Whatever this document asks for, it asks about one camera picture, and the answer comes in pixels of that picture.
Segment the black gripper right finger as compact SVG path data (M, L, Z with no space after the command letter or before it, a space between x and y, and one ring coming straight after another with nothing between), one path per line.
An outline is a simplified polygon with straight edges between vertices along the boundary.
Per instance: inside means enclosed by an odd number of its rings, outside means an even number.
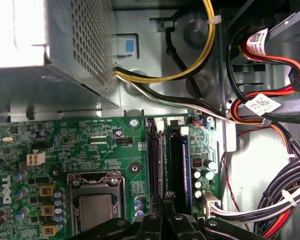
M262 237L218 218L197 222L191 215L178 213L173 191L164 194L166 240L260 240Z

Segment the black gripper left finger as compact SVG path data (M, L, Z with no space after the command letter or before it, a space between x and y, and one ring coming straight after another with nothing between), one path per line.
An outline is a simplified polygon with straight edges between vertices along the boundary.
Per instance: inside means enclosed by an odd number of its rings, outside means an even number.
M113 218L89 230L72 236L71 240L161 240L163 232L163 202L159 195L150 197L150 213L134 218Z

